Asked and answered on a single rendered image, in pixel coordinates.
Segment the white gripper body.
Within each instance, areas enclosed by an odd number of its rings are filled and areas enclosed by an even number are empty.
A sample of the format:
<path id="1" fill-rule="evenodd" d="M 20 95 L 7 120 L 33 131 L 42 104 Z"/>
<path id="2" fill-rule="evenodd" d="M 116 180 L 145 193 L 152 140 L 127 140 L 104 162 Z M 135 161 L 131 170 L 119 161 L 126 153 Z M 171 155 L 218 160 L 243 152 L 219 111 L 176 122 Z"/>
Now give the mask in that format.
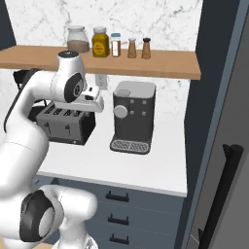
<path id="1" fill-rule="evenodd" d="M 55 102 L 56 108 L 101 113 L 104 109 L 104 100 L 98 95 L 94 100 L 86 100 L 86 96 L 82 95 L 71 103 Z"/>

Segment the grey black toaster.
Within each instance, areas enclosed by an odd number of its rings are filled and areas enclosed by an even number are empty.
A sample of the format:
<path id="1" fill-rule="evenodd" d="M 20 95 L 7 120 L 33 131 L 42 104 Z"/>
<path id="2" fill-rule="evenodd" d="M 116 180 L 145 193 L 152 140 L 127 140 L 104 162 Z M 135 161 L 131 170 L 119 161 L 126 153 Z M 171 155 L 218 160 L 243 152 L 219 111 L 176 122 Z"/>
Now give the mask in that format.
<path id="1" fill-rule="evenodd" d="M 52 142 L 85 145 L 95 128 L 95 114 L 79 110 L 34 106 L 28 116 L 47 134 Z"/>

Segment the dark grey coffee machine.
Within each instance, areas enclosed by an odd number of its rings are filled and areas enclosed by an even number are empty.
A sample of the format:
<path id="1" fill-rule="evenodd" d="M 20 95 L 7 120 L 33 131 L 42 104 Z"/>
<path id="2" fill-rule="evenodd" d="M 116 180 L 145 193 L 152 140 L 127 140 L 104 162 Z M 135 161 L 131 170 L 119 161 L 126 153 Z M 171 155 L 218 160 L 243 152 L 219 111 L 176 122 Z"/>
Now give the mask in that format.
<path id="1" fill-rule="evenodd" d="M 113 92 L 115 152 L 146 155 L 154 132 L 156 85 L 148 82 L 120 82 Z"/>

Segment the yellow jar with black lid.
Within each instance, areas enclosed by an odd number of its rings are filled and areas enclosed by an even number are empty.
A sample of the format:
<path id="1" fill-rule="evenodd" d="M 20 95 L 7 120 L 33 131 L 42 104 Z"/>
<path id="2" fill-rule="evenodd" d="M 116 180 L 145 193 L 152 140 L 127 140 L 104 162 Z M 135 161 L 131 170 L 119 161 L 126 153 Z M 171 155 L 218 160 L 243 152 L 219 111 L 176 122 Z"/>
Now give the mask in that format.
<path id="1" fill-rule="evenodd" d="M 109 37 L 107 29 L 103 26 L 97 26 L 93 29 L 92 53 L 94 57 L 107 57 L 110 53 Z"/>

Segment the small red spice jar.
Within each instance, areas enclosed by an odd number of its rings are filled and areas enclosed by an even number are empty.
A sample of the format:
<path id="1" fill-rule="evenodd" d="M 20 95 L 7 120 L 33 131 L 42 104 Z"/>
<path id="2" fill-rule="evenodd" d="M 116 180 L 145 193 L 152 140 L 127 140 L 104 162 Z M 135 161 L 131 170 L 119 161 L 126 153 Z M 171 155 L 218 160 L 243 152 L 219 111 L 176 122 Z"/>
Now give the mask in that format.
<path id="1" fill-rule="evenodd" d="M 121 55 L 121 34 L 120 33 L 111 34 L 111 47 L 112 47 L 112 56 L 119 57 Z"/>

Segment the glass jar with brown contents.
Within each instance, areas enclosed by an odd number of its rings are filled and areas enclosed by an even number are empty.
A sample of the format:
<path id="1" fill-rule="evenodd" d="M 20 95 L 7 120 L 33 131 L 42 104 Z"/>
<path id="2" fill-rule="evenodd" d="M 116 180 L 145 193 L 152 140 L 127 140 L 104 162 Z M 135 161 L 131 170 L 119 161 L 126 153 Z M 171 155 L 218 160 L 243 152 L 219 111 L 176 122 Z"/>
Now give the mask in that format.
<path id="1" fill-rule="evenodd" d="M 72 25 L 68 27 L 67 48 L 69 51 L 78 53 L 89 51 L 89 39 L 83 26 Z"/>

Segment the brown shaker with grey cap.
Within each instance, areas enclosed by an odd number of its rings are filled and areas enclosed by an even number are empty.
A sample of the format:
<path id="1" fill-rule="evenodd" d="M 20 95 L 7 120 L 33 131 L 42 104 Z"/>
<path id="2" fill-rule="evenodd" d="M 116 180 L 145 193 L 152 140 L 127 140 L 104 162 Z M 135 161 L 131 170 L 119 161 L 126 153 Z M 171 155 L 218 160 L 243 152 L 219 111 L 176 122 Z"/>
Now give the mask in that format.
<path id="1" fill-rule="evenodd" d="M 135 38 L 129 38 L 129 45 L 128 45 L 128 52 L 127 57 L 128 58 L 136 58 L 136 45 L 135 45 Z"/>

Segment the brown shaker with black cap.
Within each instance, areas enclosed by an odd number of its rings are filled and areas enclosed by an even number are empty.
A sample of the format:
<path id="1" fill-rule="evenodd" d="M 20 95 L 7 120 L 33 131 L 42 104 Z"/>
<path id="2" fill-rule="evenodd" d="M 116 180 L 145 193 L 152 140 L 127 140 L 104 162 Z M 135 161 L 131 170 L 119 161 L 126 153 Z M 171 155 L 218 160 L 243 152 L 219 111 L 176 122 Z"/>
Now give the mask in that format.
<path id="1" fill-rule="evenodd" d="M 143 39 L 143 50 L 142 50 L 142 57 L 144 59 L 149 59 L 151 57 L 151 50 L 150 50 L 150 38 L 144 38 Z"/>

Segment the blue drawer front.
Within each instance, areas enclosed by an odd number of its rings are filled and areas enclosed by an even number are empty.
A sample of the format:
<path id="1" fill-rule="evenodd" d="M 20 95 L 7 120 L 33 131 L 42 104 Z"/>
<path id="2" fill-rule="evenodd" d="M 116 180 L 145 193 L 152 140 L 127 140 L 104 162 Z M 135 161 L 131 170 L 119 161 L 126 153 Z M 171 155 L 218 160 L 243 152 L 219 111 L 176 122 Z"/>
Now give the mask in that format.
<path id="1" fill-rule="evenodd" d="M 89 235 L 94 238 L 99 249 L 174 249 L 175 238 L 170 235 L 125 228 L 121 225 L 86 221 Z M 109 240 L 112 233 L 115 237 L 129 238 L 129 245 Z"/>
<path id="2" fill-rule="evenodd" d="M 121 225 L 125 228 L 151 231 L 167 235 L 174 235 L 177 232 L 180 219 L 180 217 L 175 214 L 150 211 L 100 201 L 93 220 L 111 225 L 118 225 L 108 222 L 107 219 L 111 213 L 115 218 L 119 219 L 125 219 L 126 216 L 128 216 L 129 225 Z"/>
<path id="3" fill-rule="evenodd" d="M 180 214 L 183 206 L 183 198 L 180 196 L 168 196 L 149 192 L 135 191 L 130 189 L 116 188 L 106 185 L 98 185 L 81 181 L 73 181 L 51 176 L 37 175 L 39 185 L 56 184 L 75 189 L 81 189 L 96 195 L 99 201 L 121 204 L 131 207 L 160 211 L 165 213 Z M 129 202 L 121 202 L 107 199 L 106 194 L 125 196 L 128 193 Z"/>

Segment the dark blue tall cabinet panel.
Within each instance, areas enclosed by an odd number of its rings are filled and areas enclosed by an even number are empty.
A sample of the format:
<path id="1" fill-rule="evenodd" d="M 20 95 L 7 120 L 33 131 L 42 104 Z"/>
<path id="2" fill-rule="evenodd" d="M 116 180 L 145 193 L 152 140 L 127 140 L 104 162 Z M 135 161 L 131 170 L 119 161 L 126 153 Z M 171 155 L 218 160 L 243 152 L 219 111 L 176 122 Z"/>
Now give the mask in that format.
<path id="1" fill-rule="evenodd" d="M 185 115 L 188 194 L 174 249 L 187 249 L 226 101 L 249 0 L 203 0 L 196 43 L 201 77 L 190 84 Z"/>

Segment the grey fridge door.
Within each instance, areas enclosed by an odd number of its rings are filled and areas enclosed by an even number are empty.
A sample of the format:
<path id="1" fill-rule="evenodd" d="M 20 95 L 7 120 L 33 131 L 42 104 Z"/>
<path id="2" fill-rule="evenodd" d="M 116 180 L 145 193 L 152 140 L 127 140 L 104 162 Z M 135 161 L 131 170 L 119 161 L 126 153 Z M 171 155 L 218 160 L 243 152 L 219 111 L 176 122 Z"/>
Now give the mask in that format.
<path id="1" fill-rule="evenodd" d="M 187 249 L 197 249 L 226 161 L 223 146 L 244 152 L 215 230 L 211 249 L 249 249 L 249 17 L 245 20 L 226 101 L 202 185 Z"/>

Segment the white wall socket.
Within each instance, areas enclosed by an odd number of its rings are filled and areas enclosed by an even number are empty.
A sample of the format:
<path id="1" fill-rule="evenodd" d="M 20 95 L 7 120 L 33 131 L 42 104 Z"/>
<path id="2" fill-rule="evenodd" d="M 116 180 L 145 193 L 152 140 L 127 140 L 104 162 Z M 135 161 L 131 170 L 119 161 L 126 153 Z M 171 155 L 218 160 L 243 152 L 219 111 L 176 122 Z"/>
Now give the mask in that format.
<path id="1" fill-rule="evenodd" d="M 107 85 L 107 76 L 103 74 L 96 74 L 95 75 L 95 84 L 103 90 L 106 90 L 108 88 Z"/>

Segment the wooden wall shelf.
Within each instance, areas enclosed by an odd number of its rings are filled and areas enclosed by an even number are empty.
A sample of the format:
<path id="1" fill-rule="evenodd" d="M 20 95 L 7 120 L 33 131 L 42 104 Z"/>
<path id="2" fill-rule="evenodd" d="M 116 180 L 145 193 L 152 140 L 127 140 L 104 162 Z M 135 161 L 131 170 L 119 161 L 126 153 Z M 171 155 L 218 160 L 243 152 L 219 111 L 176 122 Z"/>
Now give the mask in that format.
<path id="1" fill-rule="evenodd" d="M 57 54 L 65 47 L 13 46 L 0 51 L 0 68 L 55 71 Z M 151 51 L 150 59 L 143 59 L 137 51 L 136 58 L 128 58 L 122 49 L 120 57 L 94 57 L 92 52 L 82 55 L 86 71 L 90 74 L 124 75 L 169 79 L 199 80 L 201 77 L 195 52 Z"/>

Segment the dark blue wall cupboard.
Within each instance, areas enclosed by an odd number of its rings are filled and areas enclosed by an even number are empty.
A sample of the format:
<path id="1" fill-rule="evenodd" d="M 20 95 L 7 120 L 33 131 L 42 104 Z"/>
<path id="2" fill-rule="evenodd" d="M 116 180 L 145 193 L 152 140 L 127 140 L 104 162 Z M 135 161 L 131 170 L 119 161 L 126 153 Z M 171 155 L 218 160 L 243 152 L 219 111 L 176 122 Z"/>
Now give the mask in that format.
<path id="1" fill-rule="evenodd" d="M 16 44 L 5 0 L 0 0 L 0 51 L 13 47 Z"/>

